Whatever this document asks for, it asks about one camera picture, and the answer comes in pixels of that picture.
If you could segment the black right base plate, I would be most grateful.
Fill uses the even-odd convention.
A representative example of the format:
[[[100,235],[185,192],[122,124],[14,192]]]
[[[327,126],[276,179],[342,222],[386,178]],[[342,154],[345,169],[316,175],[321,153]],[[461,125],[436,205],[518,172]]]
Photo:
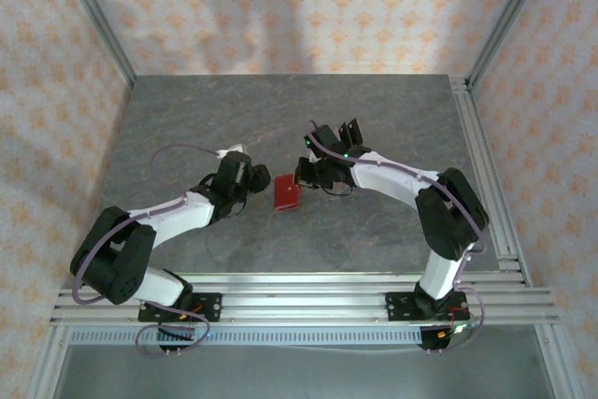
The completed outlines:
[[[451,291],[441,299],[418,292],[388,292],[385,295],[389,321],[467,321],[471,318],[463,292]]]

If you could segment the aluminium side rail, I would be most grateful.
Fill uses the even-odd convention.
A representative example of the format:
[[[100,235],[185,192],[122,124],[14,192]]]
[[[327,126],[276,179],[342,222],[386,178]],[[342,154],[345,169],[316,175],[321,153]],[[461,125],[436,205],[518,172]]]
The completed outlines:
[[[468,90],[464,78],[450,78],[449,83],[472,160],[480,199],[490,217],[490,239],[498,262],[507,263],[508,271],[517,270],[523,284],[531,287],[532,282],[522,254],[520,239],[495,170],[475,98]]]

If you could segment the black base electronics box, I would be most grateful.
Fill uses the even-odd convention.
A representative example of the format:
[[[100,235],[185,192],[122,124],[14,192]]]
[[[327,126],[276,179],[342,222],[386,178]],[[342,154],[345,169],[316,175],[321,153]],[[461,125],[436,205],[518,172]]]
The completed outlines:
[[[419,348],[426,354],[445,354],[462,349],[466,346],[465,331],[470,329],[468,324],[447,326],[420,327]]]

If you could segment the aluminium frame leg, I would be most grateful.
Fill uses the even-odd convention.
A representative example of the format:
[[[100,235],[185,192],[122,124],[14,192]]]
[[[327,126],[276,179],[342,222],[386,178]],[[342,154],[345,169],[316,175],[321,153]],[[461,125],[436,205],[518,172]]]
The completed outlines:
[[[536,324],[534,329],[555,399],[576,399],[579,388],[563,327]]]
[[[26,391],[26,399],[52,399],[61,375],[70,341],[68,326],[51,326]]]

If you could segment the aluminium frame post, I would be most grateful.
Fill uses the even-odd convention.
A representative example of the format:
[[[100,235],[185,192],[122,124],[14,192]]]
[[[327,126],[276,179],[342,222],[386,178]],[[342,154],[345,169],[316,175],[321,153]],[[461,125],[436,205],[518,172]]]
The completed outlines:
[[[124,77],[126,84],[130,89],[133,89],[136,82],[136,71],[113,31],[100,2],[98,0],[79,0],[79,2]]]
[[[492,60],[498,53],[510,28],[519,16],[527,0],[508,0],[493,27],[489,38],[473,65],[470,75],[464,80],[468,92],[473,92],[481,83]]]

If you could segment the aluminium mounting rail beam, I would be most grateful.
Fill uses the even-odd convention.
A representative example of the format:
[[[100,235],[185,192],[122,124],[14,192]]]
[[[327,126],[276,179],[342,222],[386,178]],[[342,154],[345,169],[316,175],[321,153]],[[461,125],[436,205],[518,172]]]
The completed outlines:
[[[222,326],[386,326],[385,295],[412,291],[418,275],[392,273],[188,274],[199,292],[222,295]],[[519,271],[470,272],[464,291],[488,325],[553,324],[553,294],[531,287]]]

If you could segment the black card stand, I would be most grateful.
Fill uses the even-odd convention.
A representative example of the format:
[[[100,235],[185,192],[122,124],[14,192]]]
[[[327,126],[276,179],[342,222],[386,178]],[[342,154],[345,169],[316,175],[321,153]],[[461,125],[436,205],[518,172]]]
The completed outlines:
[[[338,128],[338,134],[341,142],[347,148],[361,146],[363,143],[363,135],[357,119],[353,119],[349,123],[343,122]]]

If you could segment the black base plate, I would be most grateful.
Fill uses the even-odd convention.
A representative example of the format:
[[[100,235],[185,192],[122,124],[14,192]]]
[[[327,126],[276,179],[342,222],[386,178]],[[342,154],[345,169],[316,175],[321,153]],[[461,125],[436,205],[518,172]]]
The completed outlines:
[[[389,321],[467,321],[471,318],[463,292],[451,291],[441,299],[418,292],[388,292],[385,295]]]
[[[218,322],[221,318],[222,294],[217,292],[191,292],[175,302],[171,308],[180,309],[172,312],[163,308],[143,303],[138,311],[137,319],[140,322],[152,323],[183,323],[197,321],[191,317],[190,312],[202,315],[210,322]]]

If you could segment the grey metal shelf panel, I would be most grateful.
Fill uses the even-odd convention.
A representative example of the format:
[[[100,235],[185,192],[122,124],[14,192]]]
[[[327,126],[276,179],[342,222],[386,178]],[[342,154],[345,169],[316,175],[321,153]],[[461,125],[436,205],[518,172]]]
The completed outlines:
[[[150,360],[72,347],[52,399],[555,399],[535,349],[476,342],[416,350],[214,346]]]

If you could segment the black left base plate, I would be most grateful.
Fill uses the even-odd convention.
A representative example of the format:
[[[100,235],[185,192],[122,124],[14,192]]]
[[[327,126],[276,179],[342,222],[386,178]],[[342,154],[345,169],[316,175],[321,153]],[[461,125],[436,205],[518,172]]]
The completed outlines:
[[[210,322],[218,322],[221,318],[222,294],[217,292],[191,292],[175,302],[171,308],[180,309],[172,312],[163,308],[143,303],[138,311],[137,319],[140,322],[152,323],[183,323],[197,321],[191,317],[190,312],[202,315]]]

